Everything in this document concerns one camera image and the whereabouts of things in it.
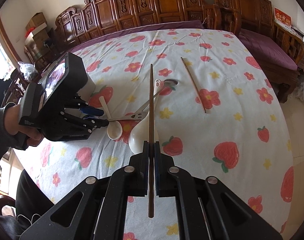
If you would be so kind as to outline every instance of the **chopstick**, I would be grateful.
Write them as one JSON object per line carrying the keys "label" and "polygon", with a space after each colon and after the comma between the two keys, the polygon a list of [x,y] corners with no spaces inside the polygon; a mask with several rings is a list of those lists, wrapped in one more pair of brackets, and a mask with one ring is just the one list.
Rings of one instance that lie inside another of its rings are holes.
{"label": "chopstick", "polygon": [[154,217],[154,78],[153,64],[150,66],[150,116],[149,116],[149,179],[148,216]]}
{"label": "chopstick", "polygon": [[196,87],[196,84],[195,84],[195,82],[194,82],[194,80],[193,80],[193,77],[192,77],[192,75],[191,75],[191,73],[190,73],[190,71],[189,71],[187,65],[185,64],[184,59],[183,59],[182,57],[181,57],[181,59],[182,59],[182,62],[183,62],[183,64],[184,64],[185,68],[186,68],[187,71],[188,71],[188,74],[189,74],[189,76],[190,76],[190,78],[191,78],[191,81],[192,81],[192,83],[193,83],[193,85],[194,85],[194,89],[195,89],[195,91],[196,91],[196,94],[198,95],[198,97],[199,97],[199,99],[200,99],[200,102],[201,102],[201,105],[202,105],[202,107],[203,107],[203,109],[204,109],[204,112],[206,113],[205,107],[204,107],[204,105],[203,105],[203,103],[202,103],[202,100],[201,100],[201,96],[200,96],[199,90],[198,90],[197,87]]}

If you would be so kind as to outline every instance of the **silver bolt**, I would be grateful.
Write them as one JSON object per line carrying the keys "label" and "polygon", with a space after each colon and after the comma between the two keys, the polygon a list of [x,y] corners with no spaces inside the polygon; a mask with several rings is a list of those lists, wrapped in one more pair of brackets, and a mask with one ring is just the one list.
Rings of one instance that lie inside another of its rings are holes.
{"label": "silver bolt", "polygon": [[169,172],[171,172],[171,173],[178,173],[179,170],[180,169],[178,167],[175,167],[175,166],[169,168]]}
{"label": "silver bolt", "polygon": [[125,172],[128,172],[128,173],[131,173],[131,172],[133,172],[135,170],[135,168],[133,167],[133,166],[126,166],[125,168],[124,168],[124,171]]}
{"label": "silver bolt", "polygon": [[218,179],[216,177],[208,177],[208,183],[217,184]]}
{"label": "silver bolt", "polygon": [[88,177],[88,178],[86,178],[86,180],[85,180],[85,182],[86,182],[87,184],[93,184],[93,183],[95,183],[95,181],[96,181],[96,178],[94,178],[94,177]]}

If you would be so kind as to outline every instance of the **beige floor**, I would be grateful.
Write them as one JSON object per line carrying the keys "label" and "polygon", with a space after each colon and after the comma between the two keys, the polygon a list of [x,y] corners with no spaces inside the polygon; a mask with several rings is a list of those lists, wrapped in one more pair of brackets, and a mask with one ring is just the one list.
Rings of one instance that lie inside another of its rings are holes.
{"label": "beige floor", "polygon": [[291,209],[282,234],[284,240],[289,240],[304,220],[304,104],[290,98],[281,108],[290,134],[294,165]]}

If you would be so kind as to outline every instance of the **white ladle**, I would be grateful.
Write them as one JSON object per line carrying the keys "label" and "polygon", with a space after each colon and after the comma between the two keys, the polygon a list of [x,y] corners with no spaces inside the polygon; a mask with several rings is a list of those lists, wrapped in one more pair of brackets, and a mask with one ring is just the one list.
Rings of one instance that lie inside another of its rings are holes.
{"label": "white ladle", "polygon": [[[109,109],[107,107],[104,97],[103,96],[100,97],[99,100],[102,104],[104,112],[107,115],[107,118],[110,119],[111,114],[109,112]],[[118,138],[121,137],[122,132],[123,132],[122,126],[118,121],[109,122],[109,125],[107,126],[107,135],[108,135],[108,137],[110,137],[110,139],[117,140]]]}
{"label": "white ladle", "polygon": [[[154,95],[160,90],[161,88],[160,85],[161,85],[161,81],[159,79],[155,80]],[[159,95],[157,95],[154,98],[154,109],[158,99],[159,99]],[[134,154],[141,153],[143,151],[144,141],[149,140],[149,116],[150,116],[150,111],[148,112],[147,116],[132,129],[130,136],[128,138],[128,145],[130,146],[130,149]],[[155,141],[159,140],[159,135],[157,134],[155,123],[154,123],[154,140]]]}

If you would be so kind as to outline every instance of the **purple seat cushion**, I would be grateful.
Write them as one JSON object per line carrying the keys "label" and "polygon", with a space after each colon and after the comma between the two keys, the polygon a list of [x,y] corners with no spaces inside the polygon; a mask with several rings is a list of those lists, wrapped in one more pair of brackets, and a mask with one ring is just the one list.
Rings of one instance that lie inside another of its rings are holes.
{"label": "purple seat cushion", "polygon": [[256,59],[297,70],[296,63],[269,37],[241,29],[239,40]]}

